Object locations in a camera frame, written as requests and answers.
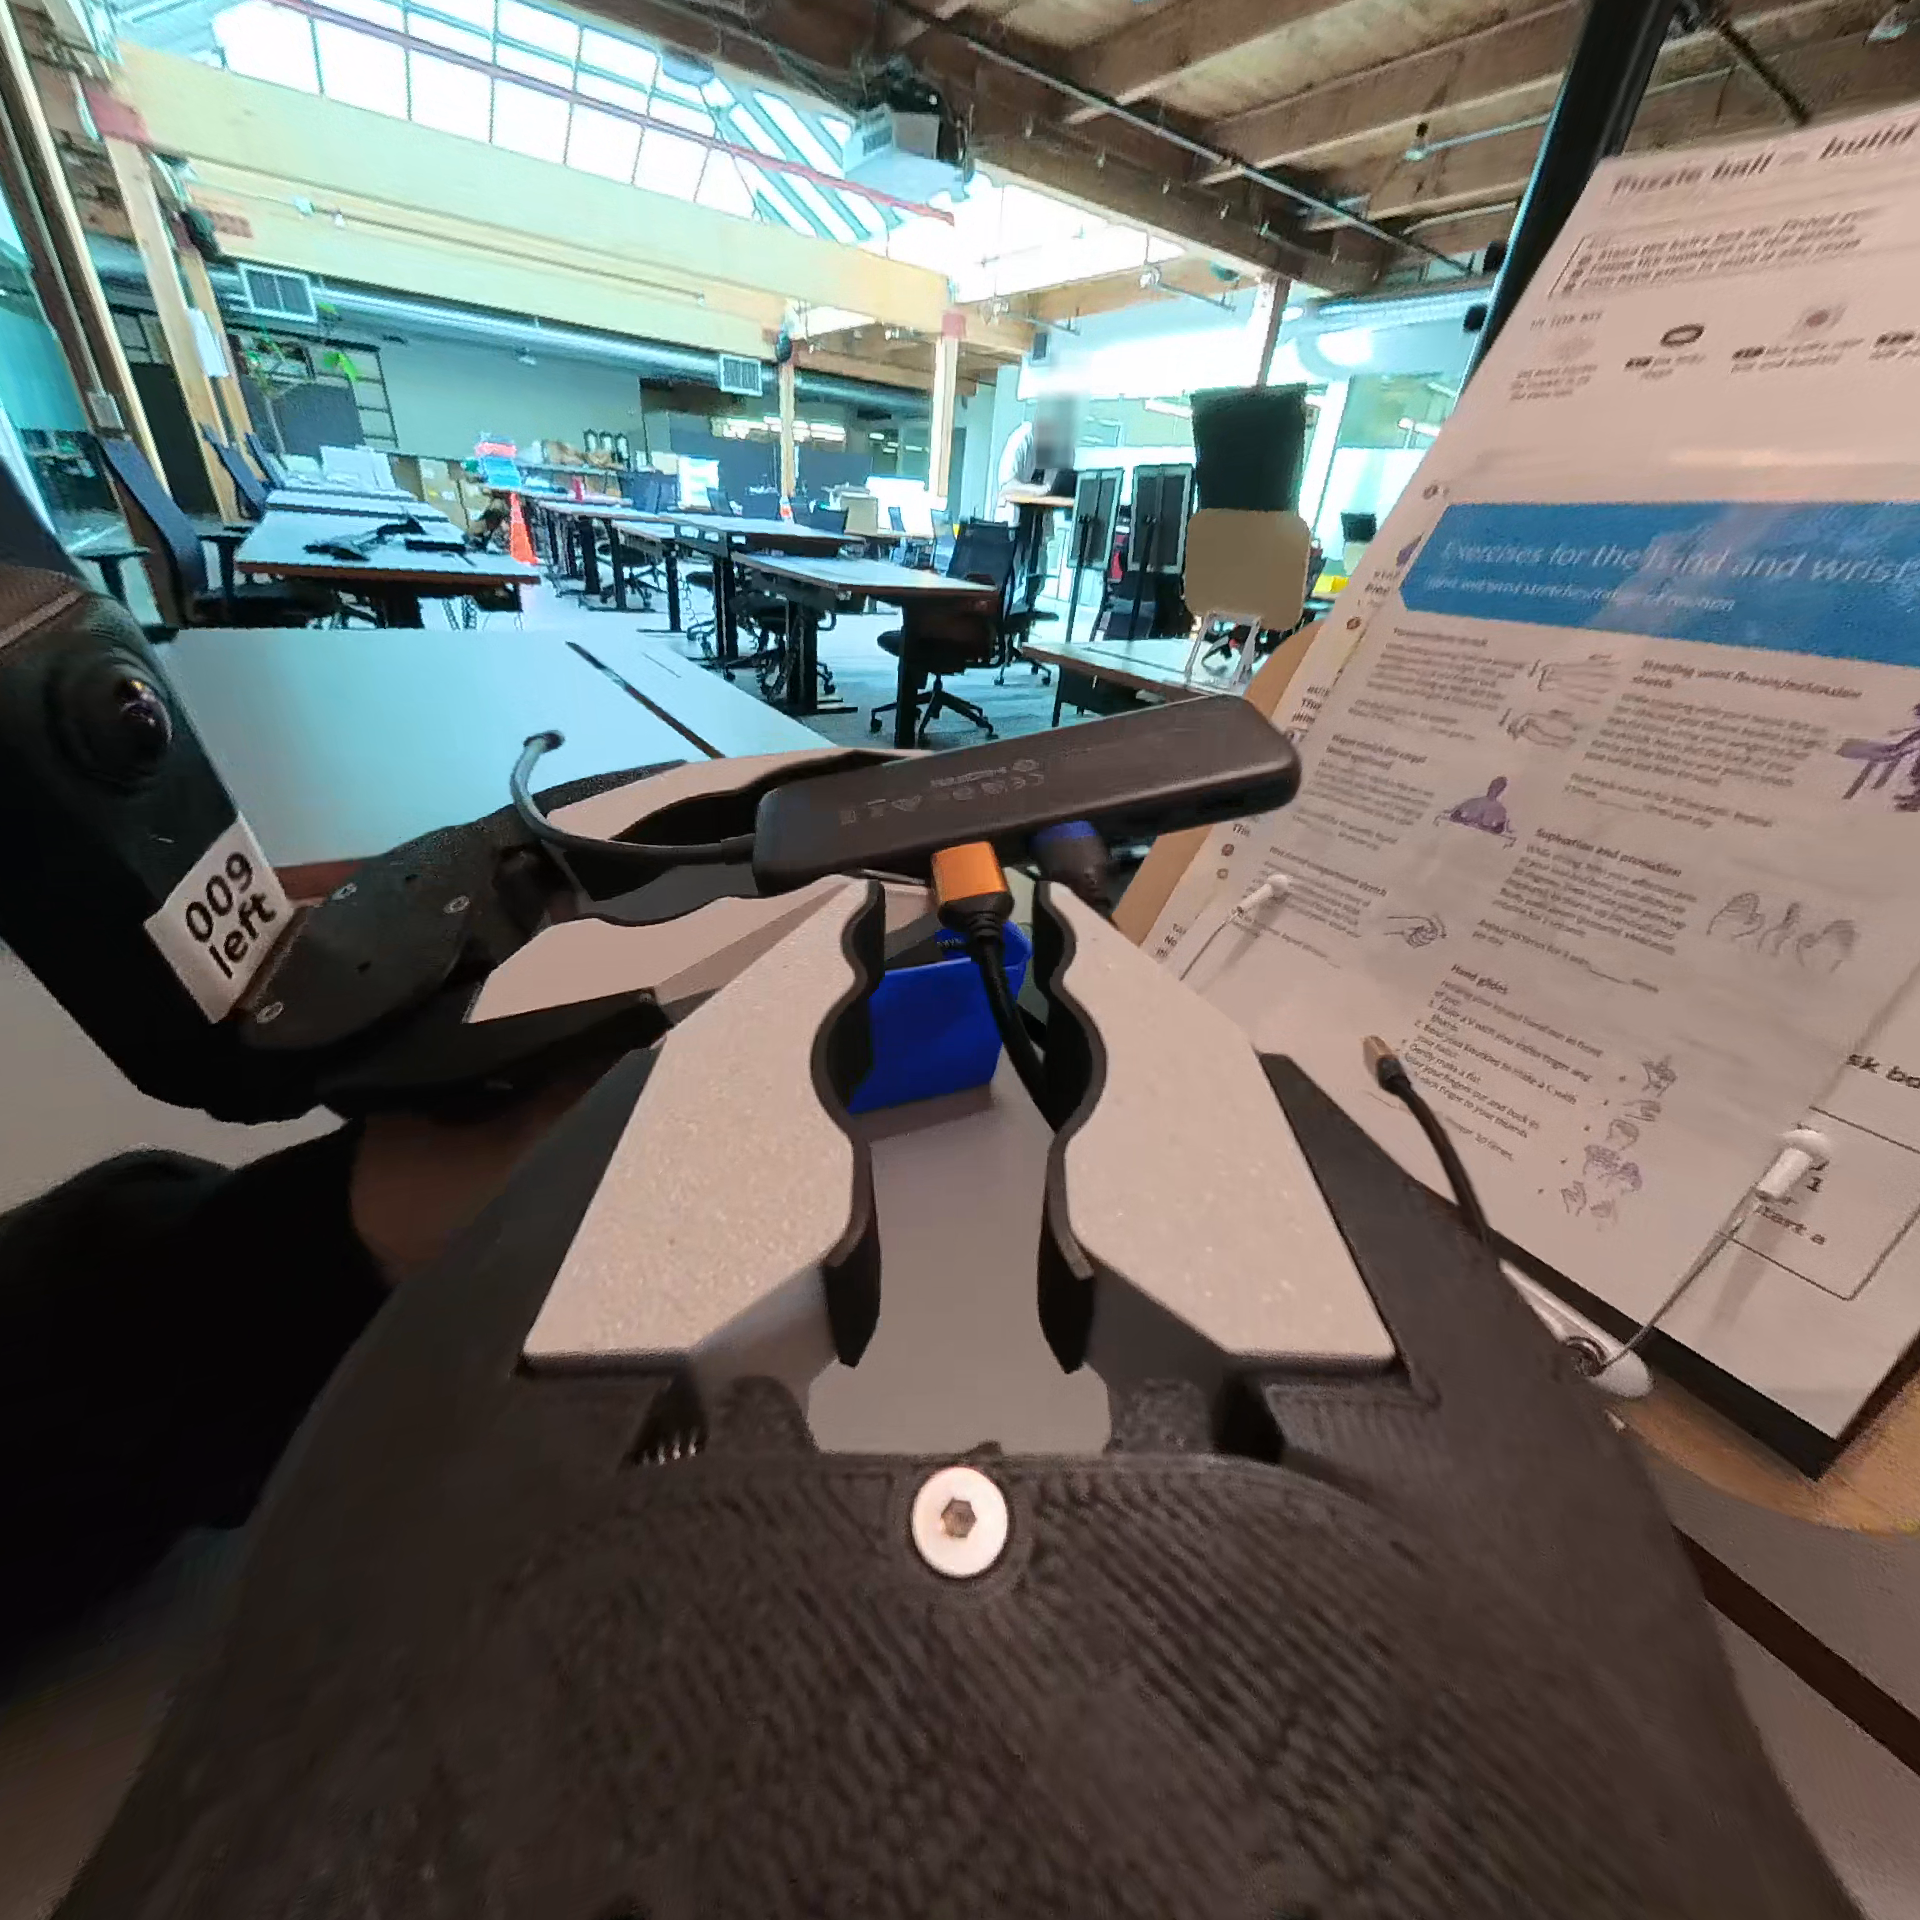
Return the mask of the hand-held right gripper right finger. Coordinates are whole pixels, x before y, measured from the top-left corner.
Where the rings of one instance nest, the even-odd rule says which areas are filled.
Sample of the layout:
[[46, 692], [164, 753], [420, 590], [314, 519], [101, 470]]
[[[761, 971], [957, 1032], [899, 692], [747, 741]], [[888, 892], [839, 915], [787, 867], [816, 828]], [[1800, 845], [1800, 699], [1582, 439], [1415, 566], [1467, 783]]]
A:
[[1094, 1378], [1385, 1378], [1394, 1344], [1256, 1043], [1079, 892], [1034, 892], [1044, 992], [1042, 1330]]

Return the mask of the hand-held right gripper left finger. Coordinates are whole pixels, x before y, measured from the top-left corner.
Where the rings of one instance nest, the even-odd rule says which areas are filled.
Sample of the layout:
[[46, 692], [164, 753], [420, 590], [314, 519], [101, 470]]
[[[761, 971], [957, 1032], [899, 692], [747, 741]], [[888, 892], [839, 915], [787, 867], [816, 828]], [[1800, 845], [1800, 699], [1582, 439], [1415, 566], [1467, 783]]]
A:
[[607, 1175], [520, 1337], [527, 1378], [816, 1378], [880, 1324], [872, 1067], [888, 890], [813, 909], [650, 1061]]

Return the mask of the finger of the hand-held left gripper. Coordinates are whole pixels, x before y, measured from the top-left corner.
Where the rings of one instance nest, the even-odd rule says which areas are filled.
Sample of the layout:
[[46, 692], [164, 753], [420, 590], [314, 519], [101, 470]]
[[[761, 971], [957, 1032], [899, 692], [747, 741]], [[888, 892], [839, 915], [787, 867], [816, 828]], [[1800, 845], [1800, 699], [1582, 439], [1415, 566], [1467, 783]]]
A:
[[[636, 768], [590, 801], [543, 801], [543, 809], [581, 838], [624, 838], [624, 845], [710, 845], [760, 835], [760, 801], [798, 781], [872, 768], [899, 763], [899, 753], [774, 753], [774, 754], [699, 754]], [[698, 867], [637, 867], [607, 852], [565, 852], [584, 915], [600, 923], [674, 923], [710, 903], [760, 903], [747, 862], [698, 862]]]
[[489, 971], [471, 1032], [502, 1036], [507, 1018], [636, 992], [665, 1023], [816, 1023], [852, 992], [846, 932], [865, 909], [872, 880], [813, 880], [774, 903], [699, 903], [674, 923], [559, 923]]

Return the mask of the blue plastic bin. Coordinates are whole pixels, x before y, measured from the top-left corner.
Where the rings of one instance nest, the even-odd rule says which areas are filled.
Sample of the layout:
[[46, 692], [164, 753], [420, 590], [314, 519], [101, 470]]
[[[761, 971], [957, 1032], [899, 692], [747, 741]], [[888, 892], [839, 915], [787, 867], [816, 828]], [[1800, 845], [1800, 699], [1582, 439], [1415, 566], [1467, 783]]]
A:
[[1003, 1036], [981, 977], [939, 915], [888, 932], [888, 971], [865, 1001], [865, 1079], [846, 1096], [852, 1116], [980, 1096], [994, 1087]]

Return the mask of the black cable orange plug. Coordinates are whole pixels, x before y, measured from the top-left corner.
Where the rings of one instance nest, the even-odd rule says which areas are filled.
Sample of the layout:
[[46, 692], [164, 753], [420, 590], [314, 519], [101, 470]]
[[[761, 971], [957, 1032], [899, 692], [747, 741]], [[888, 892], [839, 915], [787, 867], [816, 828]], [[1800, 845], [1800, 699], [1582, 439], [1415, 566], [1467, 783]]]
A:
[[1042, 1108], [1044, 1129], [1060, 1129], [1044, 1051], [1024, 1032], [1021, 992], [1003, 977], [1010, 890], [1003, 890], [997, 845], [971, 838], [971, 845], [930, 852], [930, 892], [939, 892], [939, 923], [963, 944], [963, 958], [981, 984], [997, 1043], [1003, 1043], [1024, 1100]]

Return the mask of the dark grey usb hub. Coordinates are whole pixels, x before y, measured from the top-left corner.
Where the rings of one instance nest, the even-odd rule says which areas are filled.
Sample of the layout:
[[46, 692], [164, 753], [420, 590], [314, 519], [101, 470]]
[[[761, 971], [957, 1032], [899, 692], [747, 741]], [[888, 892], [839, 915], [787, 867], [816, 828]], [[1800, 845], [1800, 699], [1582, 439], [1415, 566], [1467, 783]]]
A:
[[939, 852], [981, 838], [1021, 862], [1044, 828], [1159, 838], [1282, 809], [1303, 753], [1236, 692], [1124, 708], [980, 753], [888, 754], [790, 781], [760, 801], [747, 875], [790, 892], [826, 875], [930, 875]]

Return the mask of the person's left forearm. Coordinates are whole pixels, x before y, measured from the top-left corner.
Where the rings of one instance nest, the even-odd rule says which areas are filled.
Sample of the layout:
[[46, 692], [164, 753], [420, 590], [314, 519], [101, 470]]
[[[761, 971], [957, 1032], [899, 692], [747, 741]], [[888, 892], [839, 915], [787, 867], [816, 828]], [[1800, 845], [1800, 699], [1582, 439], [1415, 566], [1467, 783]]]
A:
[[590, 1079], [363, 1116], [252, 1163], [111, 1153], [0, 1229], [0, 1662], [238, 1527], [296, 1425]]

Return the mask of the black office chair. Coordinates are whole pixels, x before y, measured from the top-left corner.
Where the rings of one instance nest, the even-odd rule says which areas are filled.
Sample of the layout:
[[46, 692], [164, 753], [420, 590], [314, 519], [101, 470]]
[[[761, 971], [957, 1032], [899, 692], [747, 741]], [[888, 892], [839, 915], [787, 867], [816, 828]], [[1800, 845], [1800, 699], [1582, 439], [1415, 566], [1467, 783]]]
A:
[[899, 626], [880, 634], [880, 656], [892, 664], [892, 699], [865, 716], [872, 739], [888, 739], [892, 753], [930, 753], [939, 716], [963, 716], [980, 739], [997, 739], [997, 726], [951, 680], [994, 667], [1010, 573], [1010, 521], [957, 531], [951, 573], [908, 590]]
[[150, 605], [182, 626], [238, 626], [238, 573], [236, 548], [247, 543], [238, 521], [193, 521], [137, 439], [98, 434], [101, 477], [147, 548]]

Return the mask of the long wooden desk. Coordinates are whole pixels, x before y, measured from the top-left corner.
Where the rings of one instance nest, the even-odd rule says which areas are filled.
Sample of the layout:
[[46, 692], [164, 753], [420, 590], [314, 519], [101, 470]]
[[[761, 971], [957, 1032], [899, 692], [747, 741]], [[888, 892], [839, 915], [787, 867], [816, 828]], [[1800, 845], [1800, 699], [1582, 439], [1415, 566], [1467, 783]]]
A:
[[908, 566], [852, 566], [852, 560], [774, 560], [774, 548], [741, 548], [739, 573], [761, 590], [775, 590], [787, 613], [787, 687], [775, 708], [787, 716], [816, 716], [816, 619], [852, 605], [852, 599], [880, 599], [880, 605], [963, 605], [963, 613], [994, 613], [997, 590], [971, 582], [971, 578], [942, 578], [942, 573], [908, 573]]
[[474, 548], [451, 521], [429, 519], [296, 519], [275, 512], [236, 543], [236, 573], [267, 582], [323, 582], [358, 599], [376, 626], [420, 626], [429, 599], [474, 613], [520, 613], [543, 566]]

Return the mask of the printed instruction sheet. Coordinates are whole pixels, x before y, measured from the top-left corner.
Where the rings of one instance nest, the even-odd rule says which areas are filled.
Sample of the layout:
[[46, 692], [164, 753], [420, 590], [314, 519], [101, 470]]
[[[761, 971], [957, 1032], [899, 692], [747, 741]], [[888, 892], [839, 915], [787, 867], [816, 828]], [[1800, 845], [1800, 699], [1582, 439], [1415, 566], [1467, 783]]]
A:
[[1795, 1473], [1912, 1373], [1920, 113], [1611, 158], [1145, 934]]

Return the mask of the instruction sheet on stand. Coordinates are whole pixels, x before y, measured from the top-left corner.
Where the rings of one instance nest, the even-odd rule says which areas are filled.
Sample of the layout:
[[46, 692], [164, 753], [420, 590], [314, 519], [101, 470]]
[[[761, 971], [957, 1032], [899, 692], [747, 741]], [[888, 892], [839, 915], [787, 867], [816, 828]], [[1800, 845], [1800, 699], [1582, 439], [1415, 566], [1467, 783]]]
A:
[[[1251, 880], [1251, 852], [1225, 852], [1225, 828], [1163, 835], [1129, 880], [1116, 932], [1145, 949], [1159, 949], [1163, 923], [1197, 923], [1197, 909], [1219, 890], [1219, 867], [1231, 880]], [[1781, 1442], [1756, 1440], [1742, 1418], [1708, 1405], [1695, 1385], [1676, 1385], [1676, 1366], [1650, 1366], [1642, 1395], [1604, 1395], [1611, 1418], [1642, 1440], [1664, 1469], [1708, 1477], [1725, 1503], [1849, 1527], [1849, 1538], [1920, 1538], [1920, 1378], [1912, 1366], [1891, 1378], [1891, 1387], [1871, 1405], [1871, 1418], [1849, 1433], [1849, 1442], [1800, 1473]]]

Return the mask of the grey ceiling unit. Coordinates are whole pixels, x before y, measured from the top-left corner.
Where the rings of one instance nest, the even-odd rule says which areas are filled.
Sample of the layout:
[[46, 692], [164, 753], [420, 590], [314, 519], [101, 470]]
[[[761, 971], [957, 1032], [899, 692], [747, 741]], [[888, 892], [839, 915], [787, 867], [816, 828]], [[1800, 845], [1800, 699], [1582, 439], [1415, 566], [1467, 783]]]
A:
[[892, 113], [872, 103], [852, 119], [839, 148], [846, 179], [860, 174], [957, 174], [963, 168], [963, 134], [951, 113]]

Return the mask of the black floor lamp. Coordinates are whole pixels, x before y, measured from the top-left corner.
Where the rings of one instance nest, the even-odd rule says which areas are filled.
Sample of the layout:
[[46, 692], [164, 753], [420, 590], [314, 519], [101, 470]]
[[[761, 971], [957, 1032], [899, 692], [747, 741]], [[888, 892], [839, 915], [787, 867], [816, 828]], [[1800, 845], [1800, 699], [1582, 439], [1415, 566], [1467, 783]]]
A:
[[1670, 35], [1670, 13], [1676, 13], [1676, 0], [1587, 0], [1582, 7], [1582, 27], [1579, 27], [1571, 68], [1560, 68], [1477, 338], [1495, 338], [1517, 315], [1521, 292], [1537, 279], [1553, 236], [1571, 228], [1587, 174], [1627, 154], [1650, 60]]

